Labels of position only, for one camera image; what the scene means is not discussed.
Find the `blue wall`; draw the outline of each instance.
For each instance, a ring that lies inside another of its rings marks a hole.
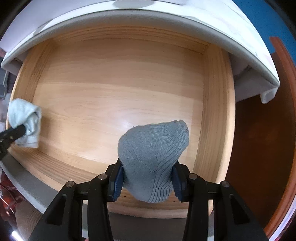
[[[270,53],[273,53],[269,37],[279,37],[296,63],[296,41],[280,16],[264,0],[232,0],[249,18]]]

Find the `screw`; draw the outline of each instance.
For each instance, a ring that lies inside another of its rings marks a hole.
[[[225,188],[227,188],[227,187],[230,186],[229,183],[228,183],[227,181],[222,181],[221,184],[222,184],[222,186],[225,187]]]
[[[73,181],[69,181],[69,182],[66,183],[67,188],[71,188],[71,187],[73,187],[73,185],[74,185]]]
[[[105,173],[102,173],[102,174],[100,174],[100,175],[98,176],[98,178],[99,178],[100,180],[105,180],[105,179],[107,178],[107,175],[106,175]]]
[[[190,173],[190,174],[188,175],[188,177],[189,177],[191,180],[195,180],[195,179],[197,179],[197,175],[196,175],[195,173]]]

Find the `gray sock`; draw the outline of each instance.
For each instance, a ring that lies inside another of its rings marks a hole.
[[[189,131],[182,120],[128,130],[118,142],[123,186],[138,200],[163,202],[173,190],[172,167],[188,144]]]

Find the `folded sock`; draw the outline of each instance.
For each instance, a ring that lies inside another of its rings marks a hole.
[[[38,147],[40,126],[41,126],[41,109],[39,106],[23,99],[14,99],[8,106],[8,121],[12,128],[24,125],[26,133],[15,143],[22,147]]]
[[[188,144],[189,131],[183,120],[128,130],[118,142],[123,186],[138,200],[163,202],[173,190],[172,167]]]

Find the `bright light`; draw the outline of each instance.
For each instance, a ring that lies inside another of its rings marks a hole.
[[[13,231],[11,236],[15,239],[15,241],[24,241],[23,238],[16,231]]]

